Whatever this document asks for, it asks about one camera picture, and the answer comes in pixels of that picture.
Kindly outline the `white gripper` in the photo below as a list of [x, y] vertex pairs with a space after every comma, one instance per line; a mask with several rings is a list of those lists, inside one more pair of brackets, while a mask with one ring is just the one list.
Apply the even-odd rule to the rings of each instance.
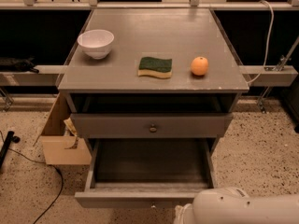
[[175, 219], [173, 224], [194, 224], [193, 209], [190, 203], [175, 207]]

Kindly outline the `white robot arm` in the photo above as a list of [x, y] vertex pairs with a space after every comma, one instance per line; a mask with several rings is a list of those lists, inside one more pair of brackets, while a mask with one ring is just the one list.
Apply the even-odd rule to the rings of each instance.
[[206, 189], [175, 211], [173, 224], [299, 224], [299, 195], [250, 197], [236, 187]]

